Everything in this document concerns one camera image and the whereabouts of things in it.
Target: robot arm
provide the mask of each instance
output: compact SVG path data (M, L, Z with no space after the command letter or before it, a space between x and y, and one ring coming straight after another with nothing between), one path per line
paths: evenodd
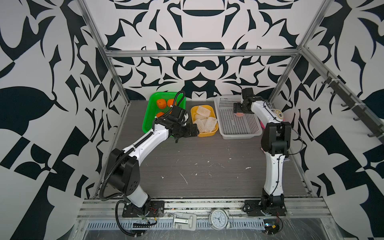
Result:
M173 136L177 143L182 137L194 137L199 134L196 124L186 124L186 116L186 110L173 106L166 114L155 119L152 129L134 144L122 151L114 149L109 155L99 198L108 200L112 197L122 197L126 202L131 202L134 205L138 215L145 215L149 210L150 198L139 184L139 166L145 157L169 136ZM119 190L120 193L105 197L104 190L107 183Z
M261 205L282 206L284 195L282 188L284 156L290 146L291 127L289 122L278 121L266 102L253 94L252 88L242 90L242 103L235 103L234 113L256 114L265 126L261 145L266 155L266 179Z

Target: gray plastic basket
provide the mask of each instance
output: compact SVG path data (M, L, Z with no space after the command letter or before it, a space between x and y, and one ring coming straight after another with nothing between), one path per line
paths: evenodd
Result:
M215 97L215 110L220 134L224 139L244 139L260 136L263 130L255 114L242 117L233 113L233 104L241 101L241 95Z

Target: clock face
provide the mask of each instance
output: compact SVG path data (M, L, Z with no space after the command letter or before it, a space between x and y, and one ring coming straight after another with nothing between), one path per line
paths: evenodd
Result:
M228 223L228 217L224 211L215 210L212 212L211 221L212 221L212 225L215 226L215 228L221 229L226 227Z

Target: black and white wallpaper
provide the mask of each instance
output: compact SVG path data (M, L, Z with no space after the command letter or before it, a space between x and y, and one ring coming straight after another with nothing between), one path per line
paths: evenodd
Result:
M335 0L308 44L381 119L384 119L383 35L383 1Z
M319 0L87 0L111 50L295 48Z
M110 50L296 48L319 0L87 0ZM288 56L115 58L130 99L184 90L190 99L268 98Z
M125 106L77 1L0 2L0 103L1 239L57 239Z
M380 118L383 115L381 0L335 0L310 49ZM384 145L302 57L274 102L304 140L296 157L348 237L384 237ZM301 142L292 134L293 152Z
M290 56L134 57L113 63L131 100L145 100L157 91L186 92L190 99L240 94L252 87L271 95Z

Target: white foam net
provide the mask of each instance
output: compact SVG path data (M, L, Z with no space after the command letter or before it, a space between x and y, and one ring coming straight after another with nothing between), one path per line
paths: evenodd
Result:
M199 129L200 133L204 132L204 126L206 123L207 119L197 119L193 123L197 124L197 128Z
M217 119L214 117L209 117L204 126L204 132L212 132L215 129Z
M211 110L209 109L206 109L202 106L199 106L197 108L197 111L196 111L197 114L201 115L201 116L204 116L206 118L208 118L210 115L211 115Z
M204 117L204 116L201 116L201 115L199 115L199 114L196 114L196 115L195 115L195 119L197 120L197 119L207 119L207 118Z

